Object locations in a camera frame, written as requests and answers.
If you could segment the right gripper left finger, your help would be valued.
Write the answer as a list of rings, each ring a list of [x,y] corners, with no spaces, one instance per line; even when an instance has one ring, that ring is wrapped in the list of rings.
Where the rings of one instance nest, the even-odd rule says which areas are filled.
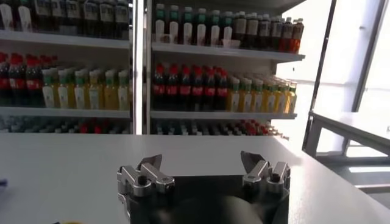
[[[147,197],[153,191],[161,194],[172,192],[175,179],[160,171],[161,162],[162,154],[158,154],[143,158],[136,167],[121,166],[117,171],[118,193]]]

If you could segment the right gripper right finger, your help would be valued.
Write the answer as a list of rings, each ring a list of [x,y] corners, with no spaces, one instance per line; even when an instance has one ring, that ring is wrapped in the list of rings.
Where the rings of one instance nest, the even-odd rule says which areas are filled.
[[[243,188],[259,192],[261,186],[271,194],[282,194],[290,190],[291,169],[286,162],[272,165],[260,154],[241,151],[241,162],[246,174],[242,177]]]

